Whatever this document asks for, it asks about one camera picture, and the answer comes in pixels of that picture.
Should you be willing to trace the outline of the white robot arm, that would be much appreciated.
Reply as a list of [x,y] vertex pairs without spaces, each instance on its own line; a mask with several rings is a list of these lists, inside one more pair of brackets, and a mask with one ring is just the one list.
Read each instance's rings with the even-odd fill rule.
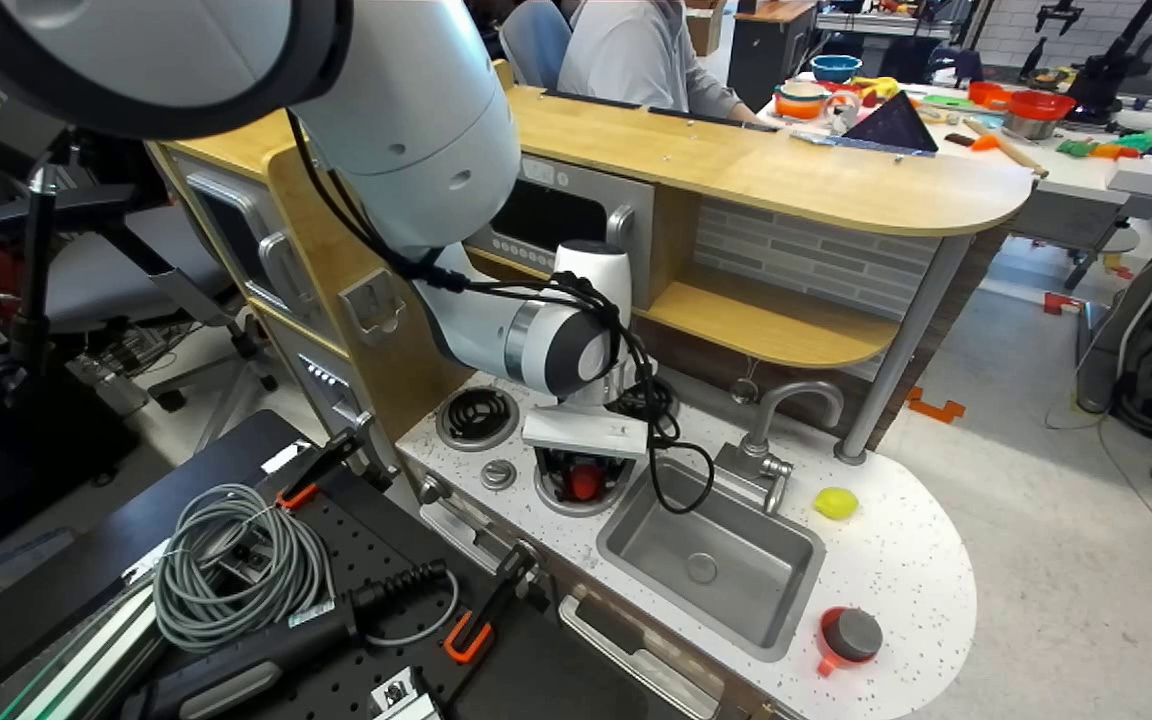
[[622,309],[573,273],[510,289],[464,250],[514,195],[521,141],[461,0],[0,0],[0,86],[130,141],[294,114],[445,352],[554,401],[530,442],[649,452],[639,419],[575,401],[622,364]]

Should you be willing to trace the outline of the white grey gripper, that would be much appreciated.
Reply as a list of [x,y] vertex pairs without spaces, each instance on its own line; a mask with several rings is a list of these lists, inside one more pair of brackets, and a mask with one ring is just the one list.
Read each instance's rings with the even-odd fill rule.
[[610,413],[595,401],[547,401],[530,405],[521,432],[534,449],[547,452],[584,452],[613,459],[646,459],[649,455],[649,424],[623,413]]

